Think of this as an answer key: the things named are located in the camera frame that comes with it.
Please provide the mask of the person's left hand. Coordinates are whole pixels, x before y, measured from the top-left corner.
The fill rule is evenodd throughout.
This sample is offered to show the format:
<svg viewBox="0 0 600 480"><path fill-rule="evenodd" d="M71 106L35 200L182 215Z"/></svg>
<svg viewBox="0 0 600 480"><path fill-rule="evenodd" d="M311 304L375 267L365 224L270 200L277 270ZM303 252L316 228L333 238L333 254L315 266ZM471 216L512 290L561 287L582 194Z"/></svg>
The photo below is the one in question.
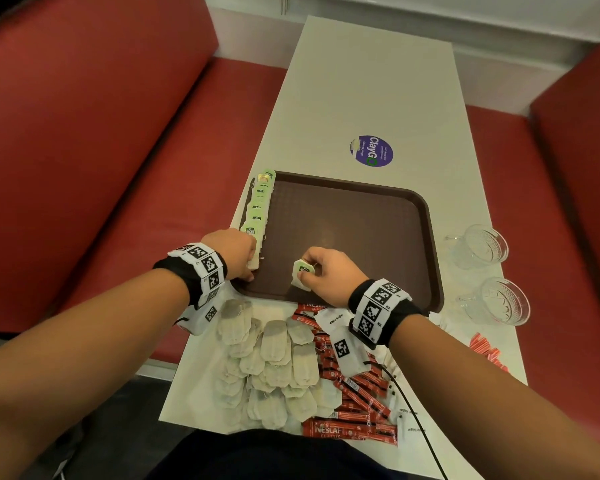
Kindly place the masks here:
<svg viewBox="0 0 600 480"><path fill-rule="evenodd" d="M234 280L239 278L239 238L253 237L251 234L241 232L236 228L218 230L206 234L201 242L213 250L224 259L225 280Z"/></svg>

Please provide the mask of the person's right hand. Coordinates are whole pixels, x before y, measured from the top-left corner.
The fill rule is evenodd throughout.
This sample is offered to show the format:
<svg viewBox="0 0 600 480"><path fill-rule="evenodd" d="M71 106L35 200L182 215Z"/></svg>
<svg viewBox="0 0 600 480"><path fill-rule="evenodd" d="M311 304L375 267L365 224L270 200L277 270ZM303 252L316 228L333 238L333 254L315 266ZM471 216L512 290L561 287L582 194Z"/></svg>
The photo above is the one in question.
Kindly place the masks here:
<svg viewBox="0 0 600 480"><path fill-rule="evenodd" d="M373 282L342 251L310 247L302 259L312 266L320 266L315 273L312 292L336 308L348 308L349 301L358 289L366 291Z"/></svg>

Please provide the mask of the single green-tagged tea bag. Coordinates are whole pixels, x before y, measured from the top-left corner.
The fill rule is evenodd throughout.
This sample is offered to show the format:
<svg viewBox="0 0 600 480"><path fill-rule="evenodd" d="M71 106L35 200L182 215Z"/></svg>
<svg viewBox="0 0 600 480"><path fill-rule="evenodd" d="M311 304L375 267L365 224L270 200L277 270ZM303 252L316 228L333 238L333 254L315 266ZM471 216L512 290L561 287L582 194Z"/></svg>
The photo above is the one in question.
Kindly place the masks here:
<svg viewBox="0 0 600 480"><path fill-rule="evenodd" d="M300 272L308 273L311 275L315 275L315 268L311 264L307 263L303 259L298 259L294 262L292 269L292 281L291 286L296 287L300 290L304 290L306 292L311 292L311 287L305 286L302 281L299 279L298 275Z"/></svg>

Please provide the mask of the person's left forearm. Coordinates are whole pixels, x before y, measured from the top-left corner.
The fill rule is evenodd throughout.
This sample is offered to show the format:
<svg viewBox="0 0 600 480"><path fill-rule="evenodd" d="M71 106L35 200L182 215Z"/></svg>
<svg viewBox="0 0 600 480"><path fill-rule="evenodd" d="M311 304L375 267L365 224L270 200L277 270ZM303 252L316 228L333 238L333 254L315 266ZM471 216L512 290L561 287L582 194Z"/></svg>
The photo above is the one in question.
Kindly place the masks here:
<svg viewBox="0 0 600 480"><path fill-rule="evenodd" d="M0 346L0 480L132 378L189 301L181 278L154 269Z"/></svg>

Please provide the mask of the person's right forearm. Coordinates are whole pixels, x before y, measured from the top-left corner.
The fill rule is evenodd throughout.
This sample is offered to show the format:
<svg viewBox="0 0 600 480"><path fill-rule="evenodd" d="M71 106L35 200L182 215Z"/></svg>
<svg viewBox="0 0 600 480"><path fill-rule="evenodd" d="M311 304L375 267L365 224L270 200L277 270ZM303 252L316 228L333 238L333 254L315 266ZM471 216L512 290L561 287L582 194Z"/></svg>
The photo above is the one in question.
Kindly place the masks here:
<svg viewBox="0 0 600 480"><path fill-rule="evenodd" d="M487 480L600 480L600 444L560 409L422 315L382 334L419 402Z"/></svg>

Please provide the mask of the row of green-tagged tea bags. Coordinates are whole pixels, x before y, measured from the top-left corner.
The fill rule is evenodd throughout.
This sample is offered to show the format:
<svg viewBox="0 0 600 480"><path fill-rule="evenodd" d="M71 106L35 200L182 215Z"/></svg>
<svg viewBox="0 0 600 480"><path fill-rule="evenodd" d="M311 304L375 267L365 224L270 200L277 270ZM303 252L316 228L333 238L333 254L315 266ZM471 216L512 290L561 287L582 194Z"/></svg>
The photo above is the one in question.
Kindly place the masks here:
<svg viewBox="0 0 600 480"><path fill-rule="evenodd" d="M275 170L265 168L257 174L249 188L251 191L250 198L246 203L244 219L239 229L256 239L254 254L248 262L250 271L255 271L260 266L260 254L265 240L265 228L275 181Z"/></svg>

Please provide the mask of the left marker wristband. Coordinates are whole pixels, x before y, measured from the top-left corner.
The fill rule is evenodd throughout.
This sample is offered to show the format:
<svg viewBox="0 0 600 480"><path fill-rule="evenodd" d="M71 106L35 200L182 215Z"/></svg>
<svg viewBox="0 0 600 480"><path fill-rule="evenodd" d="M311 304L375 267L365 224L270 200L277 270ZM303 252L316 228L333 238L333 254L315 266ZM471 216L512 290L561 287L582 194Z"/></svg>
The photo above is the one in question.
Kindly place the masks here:
<svg viewBox="0 0 600 480"><path fill-rule="evenodd" d="M204 334L220 315L226 277L220 254L202 242L192 242L170 251L152 268L175 274L188 291L188 306L175 324L193 336Z"/></svg>

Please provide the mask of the marker wristband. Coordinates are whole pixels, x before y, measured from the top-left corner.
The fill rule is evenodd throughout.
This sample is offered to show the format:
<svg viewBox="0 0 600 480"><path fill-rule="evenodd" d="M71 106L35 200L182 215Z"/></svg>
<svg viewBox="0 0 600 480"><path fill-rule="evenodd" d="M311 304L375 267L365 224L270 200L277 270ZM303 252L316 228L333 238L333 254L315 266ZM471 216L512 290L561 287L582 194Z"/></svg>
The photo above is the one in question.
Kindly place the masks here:
<svg viewBox="0 0 600 480"><path fill-rule="evenodd" d="M175 324L193 336L204 334L220 315L226 277L220 254L202 242L192 242L170 251L152 268L175 274L188 291L188 306Z"/></svg>
<svg viewBox="0 0 600 480"><path fill-rule="evenodd" d="M344 306L350 318L346 325L337 325L329 338L340 373L346 378L369 371L368 350L389 348L401 323L423 315L410 295L387 279L366 279L336 297L336 304Z"/></svg>

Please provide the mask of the brown plastic tray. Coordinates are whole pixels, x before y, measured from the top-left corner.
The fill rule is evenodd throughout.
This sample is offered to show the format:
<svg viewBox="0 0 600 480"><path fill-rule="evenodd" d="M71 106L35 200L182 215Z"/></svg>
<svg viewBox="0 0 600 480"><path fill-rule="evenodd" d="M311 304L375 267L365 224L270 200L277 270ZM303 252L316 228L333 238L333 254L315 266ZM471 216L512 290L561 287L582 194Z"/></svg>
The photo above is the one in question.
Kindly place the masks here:
<svg viewBox="0 0 600 480"><path fill-rule="evenodd" d="M277 171L260 264L252 282L232 280L250 298L325 305L291 285L294 262L312 246L343 251L370 278L407 291L426 313L445 302L429 209L408 189Z"/></svg>

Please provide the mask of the right marker wristband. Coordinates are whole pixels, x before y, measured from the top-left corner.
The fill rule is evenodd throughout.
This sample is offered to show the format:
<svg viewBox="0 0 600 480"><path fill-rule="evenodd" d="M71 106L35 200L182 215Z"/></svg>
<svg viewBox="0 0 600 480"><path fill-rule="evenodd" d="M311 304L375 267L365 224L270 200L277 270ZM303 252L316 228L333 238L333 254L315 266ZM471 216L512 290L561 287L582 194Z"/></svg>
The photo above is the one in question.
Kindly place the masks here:
<svg viewBox="0 0 600 480"><path fill-rule="evenodd" d="M337 325L329 338L340 373L346 378L369 371L368 350L389 348L401 323L423 315L410 295L387 279L366 279L336 297L336 304L344 306L350 318L346 325Z"/></svg>

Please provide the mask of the pile of loose tea bags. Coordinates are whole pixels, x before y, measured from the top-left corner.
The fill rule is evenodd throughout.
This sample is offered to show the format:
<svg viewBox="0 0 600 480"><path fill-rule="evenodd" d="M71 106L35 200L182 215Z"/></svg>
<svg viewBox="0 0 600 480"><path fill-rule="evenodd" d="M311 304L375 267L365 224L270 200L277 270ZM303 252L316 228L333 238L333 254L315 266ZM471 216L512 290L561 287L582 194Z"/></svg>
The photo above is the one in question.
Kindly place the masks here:
<svg viewBox="0 0 600 480"><path fill-rule="evenodd" d="M240 299L219 311L217 336L226 355L214 393L230 433L301 435L309 420L328 418L343 405L341 391L320 375L314 327L291 317L262 321Z"/></svg>

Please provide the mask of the pile of red coffee sachets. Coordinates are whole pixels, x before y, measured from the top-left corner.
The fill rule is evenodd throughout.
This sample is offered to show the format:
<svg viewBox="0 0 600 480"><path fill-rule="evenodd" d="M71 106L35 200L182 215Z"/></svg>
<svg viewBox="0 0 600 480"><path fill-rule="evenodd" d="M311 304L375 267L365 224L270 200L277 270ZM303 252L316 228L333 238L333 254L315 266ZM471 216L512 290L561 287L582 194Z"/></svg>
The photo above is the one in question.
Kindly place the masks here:
<svg viewBox="0 0 600 480"><path fill-rule="evenodd" d="M392 423L387 400L391 391L386 374L367 352L370 370L346 378L340 373L329 333L346 325L350 314L343 308L299 304L292 319L313 332L320 379L311 387L317 411L301 422L307 438L375 441L398 445L398 427Z"/></svg>

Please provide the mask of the round purple sticker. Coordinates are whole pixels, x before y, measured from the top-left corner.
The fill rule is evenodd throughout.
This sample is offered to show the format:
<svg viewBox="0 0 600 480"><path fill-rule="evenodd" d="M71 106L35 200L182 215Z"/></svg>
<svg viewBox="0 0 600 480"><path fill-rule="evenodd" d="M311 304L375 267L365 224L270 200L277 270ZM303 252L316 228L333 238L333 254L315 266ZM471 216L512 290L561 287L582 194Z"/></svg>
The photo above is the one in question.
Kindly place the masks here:
<svg viewBox="0 0 600 480"><path fill-rule="evenodd" d="M389 165L394 156L393 149L388 142L371 135L355 137L350 144L350 152L359 163L372 168Z"/></svg>

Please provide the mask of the clear glass cup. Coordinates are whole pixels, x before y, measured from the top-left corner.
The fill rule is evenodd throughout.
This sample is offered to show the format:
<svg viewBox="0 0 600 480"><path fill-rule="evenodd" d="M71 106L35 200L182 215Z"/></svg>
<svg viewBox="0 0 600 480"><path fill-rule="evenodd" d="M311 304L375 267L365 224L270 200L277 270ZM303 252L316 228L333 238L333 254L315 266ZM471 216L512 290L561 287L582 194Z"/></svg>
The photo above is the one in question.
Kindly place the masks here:
<svg viewBox="0 0 600 480"><path fill-rule="evenodd" d="M494 228L471 225L462 235L445 236L451 263L472 270L501 264L509 257L509 245Z"/></svg>
<svg viewBox="0 0 600 480"><path fill-rule="evenodd" d="M525 293L505 278L490 277L470 293L458 296L456 304L480 324L521 326L530 318L530 302Z"/></svg>

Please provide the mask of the person's dark trousers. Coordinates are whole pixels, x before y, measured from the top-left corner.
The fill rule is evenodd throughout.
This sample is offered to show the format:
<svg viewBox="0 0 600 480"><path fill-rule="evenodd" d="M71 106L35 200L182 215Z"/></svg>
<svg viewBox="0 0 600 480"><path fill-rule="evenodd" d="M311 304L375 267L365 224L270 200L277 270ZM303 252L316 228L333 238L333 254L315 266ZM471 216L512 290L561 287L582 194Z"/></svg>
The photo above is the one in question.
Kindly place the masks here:
<svg viewBox="0 0 600 480"><path fill-rule="evenodd" d="M392 470L343 440L196 429L144 480L435 480Z"/></svg>

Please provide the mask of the red upholstered bench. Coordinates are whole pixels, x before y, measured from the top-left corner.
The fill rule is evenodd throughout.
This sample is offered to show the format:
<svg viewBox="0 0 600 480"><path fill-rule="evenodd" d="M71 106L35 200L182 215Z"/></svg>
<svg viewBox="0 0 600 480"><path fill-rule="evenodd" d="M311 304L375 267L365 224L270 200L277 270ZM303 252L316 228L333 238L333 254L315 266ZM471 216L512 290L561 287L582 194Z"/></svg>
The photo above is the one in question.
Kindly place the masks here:
<svg viewBox="0 0 600 480"><path fill-rule="evenodd" d="M600 442L600 45L528 118L467 114L504 275L530 300L517 328L529 386Z"/></svg>
<svg viewBox="0 0 600 480"><path fill-rule="evenodd" d="M215 57L205 0L0 19L0 339L232 225L286 69Z"/></svg>

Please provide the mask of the heap of red stir sticks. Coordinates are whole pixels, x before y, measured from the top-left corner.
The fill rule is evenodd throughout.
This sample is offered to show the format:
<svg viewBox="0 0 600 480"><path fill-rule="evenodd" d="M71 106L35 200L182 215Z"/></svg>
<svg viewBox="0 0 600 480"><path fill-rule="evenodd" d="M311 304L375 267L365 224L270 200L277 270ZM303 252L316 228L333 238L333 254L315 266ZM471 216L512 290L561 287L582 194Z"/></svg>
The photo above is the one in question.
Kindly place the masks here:
<svg viewBox="0 0 600 480"><path fill-rule="evenodd" d="M488 339L481 333L476 333L472 336L469 342L469 348L478 355L486 358L488 362L494 364L499 369L509 373L509 368L500 361L501 351L498 348L493 347Z"/></svg>

